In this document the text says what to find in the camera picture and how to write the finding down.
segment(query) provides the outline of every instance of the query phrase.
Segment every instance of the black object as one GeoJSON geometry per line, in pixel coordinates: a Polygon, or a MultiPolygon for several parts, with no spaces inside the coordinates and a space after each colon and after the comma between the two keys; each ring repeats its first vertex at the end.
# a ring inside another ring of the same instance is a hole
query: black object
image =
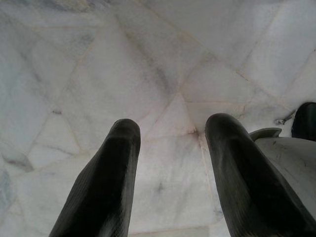
{"type": "Polygon", "coordinates": [[[50,237],[126,237],[133,203],[140,130],[118,120],[79,174],[50,237]]]}
{"type": "Polygon", "coordinates": [[[316,141],[316,103],[307,102],[297,110],[292,137],[316,141]]]}
{"type": "Polygon", "coordinates": [[[232,237],[316,237],[316,221],[235,118],[211,116],[205,134],[232,237]]]}

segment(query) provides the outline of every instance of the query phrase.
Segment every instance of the stone floor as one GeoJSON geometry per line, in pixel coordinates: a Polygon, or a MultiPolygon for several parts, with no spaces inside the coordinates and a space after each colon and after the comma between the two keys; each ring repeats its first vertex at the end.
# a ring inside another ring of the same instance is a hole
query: stone floor
{"type": "MultiPolygon", "coordinates": [[[[314,0],[0,0],[0,237],[48,236],[117,119],[141,128],[133,237],[228,237],[207,118],[316,99],[314,0]]],[[[291,121],[279,126],[290,136],[291,121]]]]}

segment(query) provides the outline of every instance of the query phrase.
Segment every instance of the marble floor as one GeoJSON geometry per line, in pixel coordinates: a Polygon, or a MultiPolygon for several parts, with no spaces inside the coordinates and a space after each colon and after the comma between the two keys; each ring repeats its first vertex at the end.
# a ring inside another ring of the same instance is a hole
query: marble floor
{"type": "MultiPolygon", "coordinates": [[[[133,237],[229,237],[203,134],[316,100],[314,0],[0,0],[0,237],[48,236],[117,119],[141,128],[133,237]]],[[[278,126],[290,136],[291,121],[278,126]]]]}

